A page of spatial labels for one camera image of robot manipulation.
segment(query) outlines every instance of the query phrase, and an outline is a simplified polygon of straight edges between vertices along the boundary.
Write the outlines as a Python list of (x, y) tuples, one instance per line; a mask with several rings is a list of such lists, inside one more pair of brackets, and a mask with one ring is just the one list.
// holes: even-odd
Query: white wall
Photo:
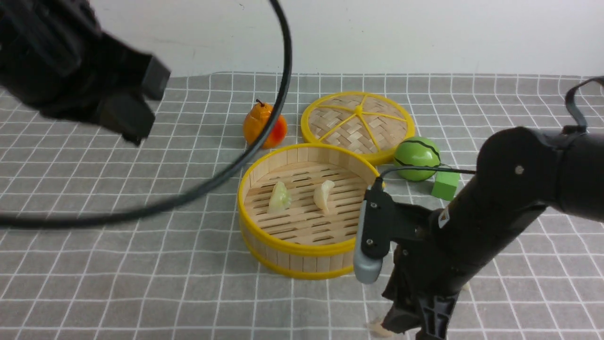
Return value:
[[(602, 0), (281, 0), (300, 73), (604, 74)], [(280, 71), (267, 0), (91, 0), (174, 76)]]

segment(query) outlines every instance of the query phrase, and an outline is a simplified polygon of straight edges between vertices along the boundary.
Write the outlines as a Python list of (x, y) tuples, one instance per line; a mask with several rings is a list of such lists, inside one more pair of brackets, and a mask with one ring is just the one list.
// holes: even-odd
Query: gray tablecloth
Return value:
[[(85, 125), (47, 121), (0, 97), (0, 211), (44, 216), (124, 209), (212, 176), (245, 147), (241, 124), (254, 99), (275, 99), (275, 74), (172, 79), (141, 148)], [(443, 163), (473, 168), (478, 149), (515, 125), (570, 123), (569, 76), (295, 76), (283, 114), (284, 144), (302, 142), (303, 110), (348, 90), (402, 104)], [(596, 85), (578, 97), (591, 131), (604, 128)], [(294, 281), (247, 252), (237, 227), (239, 178), (208, 197), (139, 223), (91, 230), (0, 232), (0, 339), (370, 339), (383, 316), (379, 281), (348, 275)], [(389, 180), (397, 200), (440, 208), (429, 183)], [(451, 340), (604, 338), (604, 229), (547, 211), (471, 281)], [(397, 339), (411, 339), (413, 333)]]

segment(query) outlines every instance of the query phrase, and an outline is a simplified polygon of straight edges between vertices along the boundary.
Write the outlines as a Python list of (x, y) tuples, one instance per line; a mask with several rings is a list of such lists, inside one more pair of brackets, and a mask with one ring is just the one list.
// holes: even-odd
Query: bamboo steamer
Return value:
[[(266, 267), (293, 278), (323, 280), (353, 270), (353, 251), (365, 190), (379, 175), (359, 155), (332, 145), (298, 144), (255, 162), (239, 186), (240, 229), (249, 251)], [(329, 213), (313, 201), (317, 186), (331, 180)], [(267, 214), (276, 182), (292, 204)]]
[(399, 144), (415, 135), (413, 119), (404, 108), (365, 92), (319, 98), (304, 110), (300, 125), (306, 142), (339, 146), (376, 166), (391, 162)]

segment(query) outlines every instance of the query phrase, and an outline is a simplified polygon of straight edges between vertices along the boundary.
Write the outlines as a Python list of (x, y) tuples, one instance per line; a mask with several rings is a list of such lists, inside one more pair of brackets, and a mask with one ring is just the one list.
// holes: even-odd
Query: black cable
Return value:
[(212, 179), (197, 185), (195, 188), (189, 189), (188, 191), (185, 191), (175, 197), (159, 201), (149, 206), (135, 208), (129, 211), (85, 218), (73, 217), (44, 219), (21, 217), (17, 215), (0, 215), (0, 226), (16, 227), (19, 229), (66, 229), (72, 227), (96, 227), (104, 224), (135, 221), (139, 220), (140, 218), (150, 217), (183, 206), (208, 194), (210, 191), (224, 184), (237, 171), (245, 166), (260, 150), (268, 138), (269, 133), (277, 123), (277, 119), (281, 114), (281, 109), (283, 109), (285, 97), (287, 96), (289, 89), (289, 82), (292, 76), (292, 39), (290, 36), (287, 19), (285, 18), (285, 14), (283, 13), (283, 9), (281, 8), (278, 0), (269, 0), (269, 2), (277, 15), (277, 19), (281, 26), (281, 33), (283, 35), (283, 76), (281, 78), (277, 100), (275, 101), (271, 116), (268, 119), (265, 128), (260, 133), (258, 139), (252, 143), (249, 148), (226, 169), (218, 173), (218, 175), (214, 176)]
[(457, 174), (468, 174), (468, 175), (475, 175), (476, 174), (476, 170), (442, 168), (442, 167), (438, 167), (438, 166), (413, 166), (413, 165), (406, 165), (406, 166), (398, 166), (396, 168), (390, 168), (390, 169), (384, 170), (379, 176), (381, 178), (384, 178), (384, 176), (386, 176), (387, 174), (389, 174), (391, 172), (394, 172), (394, 171), (400, 171), (400, 170), (433, 170), (433, 171), (438, 171), (438, 172), (454, 172), (454, 173), (457, 173)]
[(579, 90), (579, 88), (581, 88), (584, 85), (587, 85), (588, 83), (591, 83), (591, 82), (597, 82), (601, 86), (604, 87), (604, 77), (594, 77), (594, 78), (587, 79), (586, 81), (571, 88), (570, 90), (568, 90), (568, 92), (566, 93), (566, 96), (564, 97), (564, 104), (567, 108), (567, 111), (568, 111), (568, 113), (570, 113), (570, 115), (573, 117), (574, 121), (577, 123), (577, 126), (573, 126), (572, 129), (569, 126), (565, 126), (565, 130), (567, 130), (567, 133), (572, 133), (572, 132), (574, 132), (574, 130), (576, 130), (577, 132), (587, 131), (587, 120), (585, 119), (585, 116), (581, 113), (581, 111), (577, 107), (577, 104), (574, 101), (574, 95), (577, 93), (577, 90)]

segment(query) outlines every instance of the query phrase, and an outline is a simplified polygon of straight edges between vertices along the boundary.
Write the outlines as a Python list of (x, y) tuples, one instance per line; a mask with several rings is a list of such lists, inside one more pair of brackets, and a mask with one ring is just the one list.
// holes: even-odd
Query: black wire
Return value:
[(400, 170), (433, 170), (433, 171), (438, 171), (438, 172), (454, 172), (456, 174), (468, 174), (468, 175), (475, 175), (476, 174), (476, 170), (442, 168), (442, 167), (438, 167), (438, 166), (413, 166), (413, 165), (406, 165), (406, 166), (398, 166), (396, 168), (390, 168), (390, 169), (384, 170), (380, 174), (380, 177), (383, 178), (384, 176), (386, 176), (387, 174), (389, 174), (391, 172), (400, 171)]
[(244, 165), (246, 165), (253, 156), (260, 150), (269, 133), (277, 123), (277, 119), (285, 104), (285, 97), (287, 96), (289, 82), (292, 76), (292, 39), (289, 32), (289, 26), (283, 9), (279, 4), (278, 0), (269, 0), (272, 5), (279, 24), (281, 25), (281, 33), (283, 35), (283, 76), (281, 78), (281, 85), (279, 86), (279, 92), (277, 94), (277, 100), (275, 101), (274, 108), (271, 116), (268, 119), (265, 128), (260, 133), (258, 139), (252, 143), (249, 148), (232, 162), (226, 169), (218, 173), (212, 179), (205, 181), (195, 188), (189, 189), (175, 197), (168, 198), (157, 203), (135, 208), (129, 211), (116, 212), (113, 214), (97, 215), (85, 218), (72, 217), (72, 218), (31, 218), (21, 217), (17, 215), (0, 215), (0, 226), (2, 227), (16, 227), (19, 229), (66, 229), (72, 227), (96, 227), (104, 224), (115, 224), (124, 223), (129, 221), (139, 220), (140, 218), (150, 217), (153, 215), (160, 214), (165, 211), (170, 211), (174, 208), (183, 206), (190, 203), (206, 194), (210, 191), (218, 188), (224, 184), (229, 178), (231, 178), (237, 171), (239, 171)]

